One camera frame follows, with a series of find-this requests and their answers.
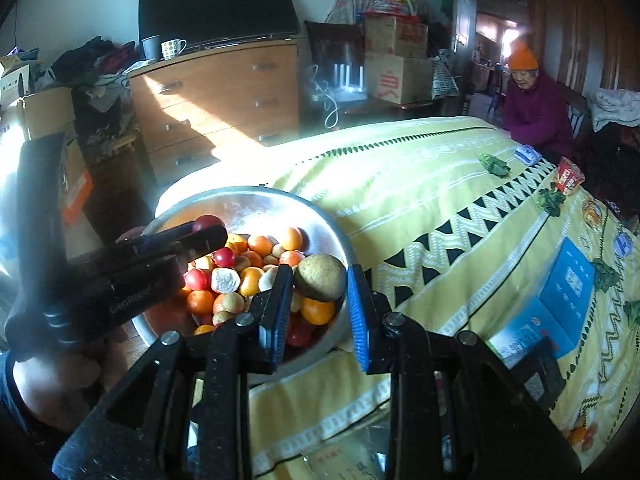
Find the gray mug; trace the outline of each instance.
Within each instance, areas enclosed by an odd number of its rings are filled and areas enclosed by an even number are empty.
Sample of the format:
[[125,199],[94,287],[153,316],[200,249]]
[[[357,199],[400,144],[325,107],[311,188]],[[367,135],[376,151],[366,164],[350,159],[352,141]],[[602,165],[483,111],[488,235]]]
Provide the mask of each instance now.
[[160,49],[160,36],[150,36],[141,41],[142,51],[145,59],[162,59],[162,50]]

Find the cardboard box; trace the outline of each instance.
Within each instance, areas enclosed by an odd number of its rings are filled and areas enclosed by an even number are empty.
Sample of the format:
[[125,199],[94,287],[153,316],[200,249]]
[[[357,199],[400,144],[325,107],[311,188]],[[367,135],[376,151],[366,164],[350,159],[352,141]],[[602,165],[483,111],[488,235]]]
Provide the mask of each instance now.
[[401,57],[427,57],[428,28],[397,16],[367,16],[365,51]]
[[364,72],[369,93],[379,99],[396,104],[431,99],[433,61],[430,59],[367,52]]
[[556,359],[568,354],[580,341],[594,275],[591,263],[565,238],[540,295],[492,337],[489,346],[512,362],[547,336]]
[[0,107],[7,108],[16,99],[31,93],[29,65],[17,68],[0,77]]
[[22,63],[23,62],[20,59],[20,56],[18,56],[17,54],[9,54],[8,56],[0,57],[0,77],[8,74],[9,72],[11,72],[11,70],[21,65]]
[[65,133],[64,189],[60,209],[69,225],[76,220],[93,188],[76,138],[75,118],[69,88],[52,88],[19,98],[12,106],[3,109],[0,115],[0,147],[17,148],[16,158],[20,155],[19,148],[22,145],[16,142],[16,137],[25,141]]

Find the red package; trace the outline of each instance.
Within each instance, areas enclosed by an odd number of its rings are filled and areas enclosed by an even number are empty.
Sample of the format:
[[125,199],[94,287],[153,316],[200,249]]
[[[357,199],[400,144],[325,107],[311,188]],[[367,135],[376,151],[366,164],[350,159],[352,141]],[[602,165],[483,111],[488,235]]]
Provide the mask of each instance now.
[[568,158],[560,159],[556,187],[564,195],[573,193],[584,182],[584,173]]

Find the elderly woman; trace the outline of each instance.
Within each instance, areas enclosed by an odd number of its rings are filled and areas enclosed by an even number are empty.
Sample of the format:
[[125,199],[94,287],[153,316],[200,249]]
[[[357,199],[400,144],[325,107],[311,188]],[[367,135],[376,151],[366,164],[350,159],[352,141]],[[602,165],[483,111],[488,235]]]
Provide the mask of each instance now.
[[530,144],[549,162],[571,157],[574,139],[558,85],[540,70],[533,52],[520,40],[511,43],[512,79],[504,103],[504,128],[511,139]]

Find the green vegetable leaf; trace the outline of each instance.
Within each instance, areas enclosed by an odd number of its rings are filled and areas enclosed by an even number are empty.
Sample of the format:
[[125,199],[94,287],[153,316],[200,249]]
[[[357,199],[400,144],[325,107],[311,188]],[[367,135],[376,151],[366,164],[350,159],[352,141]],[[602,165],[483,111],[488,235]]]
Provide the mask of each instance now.
[[484,166],[484,168],[491,174],[497,176],[506,176],[511,168],[507,165],[506,162],[500,160],[496,156],[491,155],[490,153],[483,153],[478,157],[480,163]]
[[626,301],[622,310],[626,314],[626,323],[631,330],[640,325],[640,301]]
[[622,278],[613,267],[608,266],[601,258],[594,258],[593,267],[596,270],[594,286],[596,290],[607,292]]
[[552,189],[541,189],[536,195],[538,207],[549,213],[549,216],[560,216],[560,206],[565,199],[566,197],[555,189],[555,186],[552,186]]

